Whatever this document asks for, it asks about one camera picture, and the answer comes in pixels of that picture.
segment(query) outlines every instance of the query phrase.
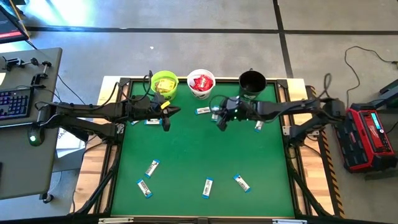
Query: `green mat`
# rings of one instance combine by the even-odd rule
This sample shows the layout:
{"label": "green mat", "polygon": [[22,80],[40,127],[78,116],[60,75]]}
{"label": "green mat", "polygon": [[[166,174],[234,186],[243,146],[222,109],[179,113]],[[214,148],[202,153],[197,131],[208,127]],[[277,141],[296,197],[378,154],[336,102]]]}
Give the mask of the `green mat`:
{"label": "green mat", "polygon": [[[255,121],[232,121],[221,132],[211,114],[195,114],[210,99],[196,100],[186,83],[177,91],[172,105],[182,109],[171,117],[169,132],[143,121],[128,124],[111,214],[293,217],[279,121],[265,124],[260,133],[254,131]],[[237,92],[237,83],[217,83],[211,95]],[[134,84],[133,94],[143,94],[142,83]],[[276,102],[274,86],[257,99]],[[154,159],[160,164],[148,179],[144,173]],[[244,192],[235,174],[251,192]],[[209,199],[201,197],[206,177],[214,178]],[[151,198],[141,192],[139,179],[152,191]]]}

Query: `computer mouse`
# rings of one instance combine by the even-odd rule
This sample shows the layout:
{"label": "computer mouse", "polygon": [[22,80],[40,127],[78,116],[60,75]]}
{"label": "computer mouse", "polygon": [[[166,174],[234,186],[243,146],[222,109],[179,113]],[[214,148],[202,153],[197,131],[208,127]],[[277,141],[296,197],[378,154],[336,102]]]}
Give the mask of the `computer mouse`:
{"label": "computer mouse", "polygon": [[39,146],[44,142],[44,128],[33,124],[28,132],[29,144]]}

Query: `concrete floor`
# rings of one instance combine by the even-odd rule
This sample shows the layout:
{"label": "concrete floor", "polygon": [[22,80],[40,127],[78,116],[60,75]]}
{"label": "concrete floor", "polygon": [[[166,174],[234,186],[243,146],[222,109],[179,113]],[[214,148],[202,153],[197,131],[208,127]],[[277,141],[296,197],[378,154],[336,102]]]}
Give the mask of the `concrete floor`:
{"label": "concrete floor", "polygon": [[[396,0],[279,0],[279,6],[284,29],[398,30]],[[272,0],[30,0],[21,9],[26,24],[39,27],[278,28]],[[219,77],[237,77],[255,68],[266,77],[287,76],[278,34],[33,32],[31,41],[40,49],[63,48],[60,75],[87,103],[96,103],[105,75],[144,75],[151,69],[184,76],[205,68]],[[386,60],[398,60],[398,35],[286,35],[286,41],[294,77],[321,91],[323,76],[330,72],[329,93],[343,101],[346,89],[356,85],[344,63],[348,47],[359,45],[376,50]],[[0,52],[27,49],[30,46],[24,42],[0,45]],[[398,75],[396,67],[369,52],[353,49],[348,60],[361,79],[361,86],[350,93],[350,102],[375,98]],[[78,103],[61,83],[57,87],[64,101]],[[396,119],[383,118],[385,128]],[[334,136],[328,135],[347,218],[398,223],[398,178],[365,182],[362,174],[347,173]],[[58,177],[54,173],[52,186]],[[0,220],[68,213],[76,178],[76,172],[63,173],[54,190],[57,202],[44,205],[36,195],[0,201],[0,210],[7,211],[0,212]]]}

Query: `computer keyboard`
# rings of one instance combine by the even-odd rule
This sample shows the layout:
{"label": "computer keyboard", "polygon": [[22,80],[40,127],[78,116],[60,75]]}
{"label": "computer keyboard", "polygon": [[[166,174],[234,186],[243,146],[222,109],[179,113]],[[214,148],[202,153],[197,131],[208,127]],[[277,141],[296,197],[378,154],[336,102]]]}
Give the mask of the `computer keyboard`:
{"label": "computer keyboard", "polygon": [[33,88],[0,90],[0,121],[29,116]]}

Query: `red power station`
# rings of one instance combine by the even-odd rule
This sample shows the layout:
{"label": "red power station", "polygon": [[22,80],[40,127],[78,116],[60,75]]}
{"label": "red power station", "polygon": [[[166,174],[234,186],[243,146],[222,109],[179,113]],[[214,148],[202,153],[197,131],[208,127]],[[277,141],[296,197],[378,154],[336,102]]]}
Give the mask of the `red power station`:
{"label": "red power station", "polygon": [[397,165],[387,134],[372,104],[355,104],[346,111],[344,123],[335,126],[349,172],[385,170]]}

